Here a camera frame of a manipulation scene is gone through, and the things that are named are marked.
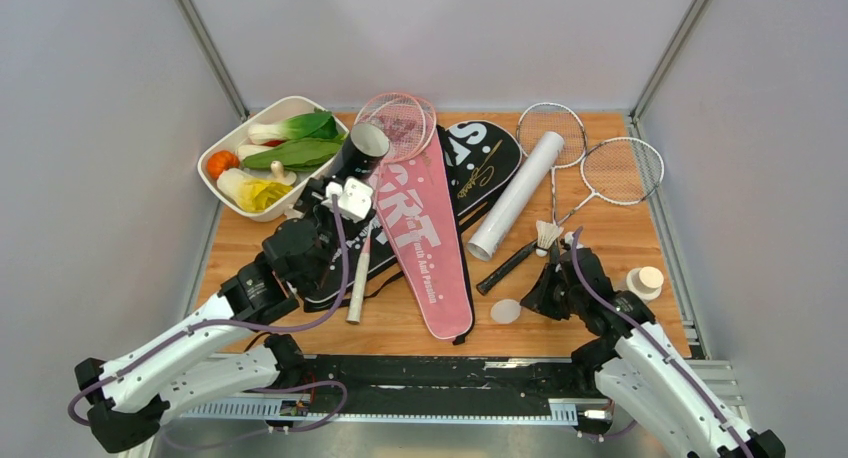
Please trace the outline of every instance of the wooden tabletop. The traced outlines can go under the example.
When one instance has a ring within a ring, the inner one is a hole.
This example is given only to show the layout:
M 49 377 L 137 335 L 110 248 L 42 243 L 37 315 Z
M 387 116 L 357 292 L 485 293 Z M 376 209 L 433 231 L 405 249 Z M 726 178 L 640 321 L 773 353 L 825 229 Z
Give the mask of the wooden tabletop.
M 338 113 L 337 116 L 349 127 L 355 118 L 352 113 Z M 488 120 L 514 133 L 519 113 L 439 113 L 438 118 L 439 124 L 445 127 L 465 120 Z M 584 113 L 580 114 L 580 118 L 586 126 L 590 146 L 608 138 L 627 135 L 619 114 Z M 588 195 L 577 167 L 557 173 L 557 194 L 560 214 Z M 536 220 L 550 220 L 550 200 L 550 182 L 546 179 L 539 185 L 492 261 L 482 262 L 466 252 L 472 285 L 491 273 L 513 252 L 535 239 Z M 252 261 L 261 251 L 262 240 L 271 235 L 282 220 L 257 223 L 224 208 L 196 306 L 205 303 L 209 296 L 218 291 L 221 283 Z M 599 199 L 592 200 L 566 225 L 567 231 L 583 225 L 581 242 L 590 246 L 600 257 L 604 270 L 614 284 L 634 267 L 654 266 L 663 271 L 666 284 L 660 297 L 651 302 L 650 308 L 677 350 L 683 356 L 690 356 L 680 312 L 672 294 L 647 203 L 621 207 Z M 463 234 L 463 242 L 471 238 L 476 227 L 472 226 Z M 476 322 L 474 331 L 463 345 L 454 346 L 430 335 L 405 280 L 388 285 L 377 297 L 365 301 L 362 324 L 355 326 L 346 323 L 344 318 L 347 313 L 341 309 L 324 324 L 298 333 L 295 338 L 307 354 L 569 356 L 574 349 L 595 338 L 585 330 L 579 318 L 554 321 L 523 310 L 516 322 L 498 325 L 489 316 L 496 301 L 503 298 L 521 300 L 538 278 L 543 263 L 544 259 L 531 256 L 487 296 L 473 291 Z M 376 289 L 398 270 L 397 265 L 394 265 L 369 281 L 366 293 Z M 308 323 L 318 316 L 316 313 L 307 314 L 297 310 L 277 322 L 277 325 Z M 246 342 L 235 343 L 222 351 L 241 352 Z

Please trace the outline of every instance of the gray wall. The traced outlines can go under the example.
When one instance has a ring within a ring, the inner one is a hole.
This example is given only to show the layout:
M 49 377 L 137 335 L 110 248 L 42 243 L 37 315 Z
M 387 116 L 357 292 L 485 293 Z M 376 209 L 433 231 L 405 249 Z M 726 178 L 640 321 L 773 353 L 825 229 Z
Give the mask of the gray wall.
M 173 0 L 0 0 L 0 50 L 0 455 L 105 455 L 73 367 L 183 312 L 237 120 Z
M 707 344 L 790 456 L 845 456 L 848 0 L 714 0 L 644 121 Z
M 194 0 L 251 108 L 635 104 L 691 0 Z

